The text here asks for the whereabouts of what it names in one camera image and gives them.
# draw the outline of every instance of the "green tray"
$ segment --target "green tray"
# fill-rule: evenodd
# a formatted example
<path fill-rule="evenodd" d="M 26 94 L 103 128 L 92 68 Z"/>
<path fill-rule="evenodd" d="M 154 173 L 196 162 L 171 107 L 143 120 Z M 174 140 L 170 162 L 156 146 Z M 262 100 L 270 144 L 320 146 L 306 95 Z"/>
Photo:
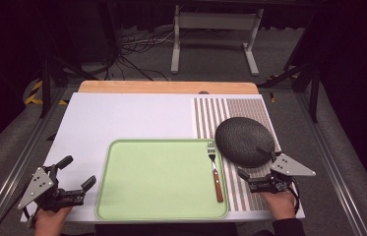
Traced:
<path fill-rule="evenodd" d="M 221 157 L 216 166 L 223 189 L 218 203 L 211 140 L 118 140 L 111 144 L 99 191 L 100 220 L 221 218 L 228 212 Z"/>

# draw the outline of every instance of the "metal rail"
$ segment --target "metal rail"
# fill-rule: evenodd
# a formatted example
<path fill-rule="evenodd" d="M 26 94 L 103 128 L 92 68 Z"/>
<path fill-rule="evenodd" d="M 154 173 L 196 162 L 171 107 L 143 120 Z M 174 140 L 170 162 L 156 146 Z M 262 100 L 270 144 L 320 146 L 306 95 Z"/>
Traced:
<path fill-rule="evenodd" d="M 348 187 L 346 186 L 338 167 L 336 166 L 336 162 L 333 158 L 333 155 L 328 148 L 327 143 L 325 142 L 325 138 L 318 126 L 318 124 L 314 123 L 311 116 L 309 115 L 309 103 L 303 93 L 297 93 L 296 98 L 299 101 L 300 108 L 303 114 L 306 116 L 306 121 L 314 134 L 316 140 L 318 141 L 318 145 L 321 149 L 323 162 L 325 167 L 327 168 L 328 174 L 331 178 L 331 181 L 334 184 L 334 188 L 336 189 L 336 193 L 338 198 L 342 204 L 342 207 L 345 211 L 346 216 L 348 217 L 349 223 L 354 231 L 354 235 L 367 236 L 367 227 L 364 224 L 363 219 L 361 218 L 360 213 L 358 212 L 357 206 L 350 195 Z"/>
<path fill-rule="evenodd" d="M 8 202 L 14 194 L 14 191 L 17 188 L 24 174 L 24 171 L 28 166 L 28 163 L 33 157 L 33 152 L 35 151 L 39 138 L 41 137 L 41 134 L 44 131 L 49 118 L 53 114 L 55 107 L 57 106 L 57 102 L 62 98 L 65 90 L 65 88 L 56 88 L 56 91 L 54 92 L 53 98 L 51 100 L 51 106 L 48 110 L 48 113 L 45 117 L 38 120 L 29 140 L 27 141 L 27 144 L 20 154 L 20 157 L 12 168 L 12 171 L 8 175 L 8 178 L 4 181 L 0 190 L 0 217 L 5 212 L 5 208 Z"/>

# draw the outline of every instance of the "fork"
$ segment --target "fork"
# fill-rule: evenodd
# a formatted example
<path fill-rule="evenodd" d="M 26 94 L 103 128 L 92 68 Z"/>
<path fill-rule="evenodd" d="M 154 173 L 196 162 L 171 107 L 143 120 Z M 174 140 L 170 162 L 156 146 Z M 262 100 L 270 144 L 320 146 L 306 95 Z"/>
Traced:
<path fill-rule="evenodd" d="M 212 161 L 213 175 L 214 175 L 214 188 L 216 190 L 217 202 L 222 203 L 223 194 L 222 194 L 222 188 L 220 187 L 219 175 L 217 174 L 216 164 L 214 163 L 215 151 L 214 151 L 213 142 L 208 142 L 208 156 L 210 157 Z"/>

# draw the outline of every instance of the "metal fork tines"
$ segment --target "metal fork tines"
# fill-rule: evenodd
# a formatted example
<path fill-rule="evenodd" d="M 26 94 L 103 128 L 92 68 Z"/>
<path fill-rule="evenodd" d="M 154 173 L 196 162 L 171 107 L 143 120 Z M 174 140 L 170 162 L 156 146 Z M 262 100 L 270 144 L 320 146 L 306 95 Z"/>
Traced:
<path fill-rule="evenodd" d="M 210 159 L 212 160 L 212 165 L 214 169 L 216 169 L 216 164 L 214 163 L 214 158 L 215 158 L 214 143 L 212 142 L 208 142 L 208 155 Z"/>

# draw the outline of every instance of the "black round lid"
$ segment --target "black round lid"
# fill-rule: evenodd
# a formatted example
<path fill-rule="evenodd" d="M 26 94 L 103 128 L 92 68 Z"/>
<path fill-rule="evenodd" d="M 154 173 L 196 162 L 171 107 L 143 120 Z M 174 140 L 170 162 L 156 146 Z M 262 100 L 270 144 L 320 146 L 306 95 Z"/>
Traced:
<path fill-rule="evenodd" d="M 216 128 L 214 140 L 223 157 L 247 168 L 266 164 L 275 151 L 275 140 L 269 130 L 246 117 L 224 120 Z"/>

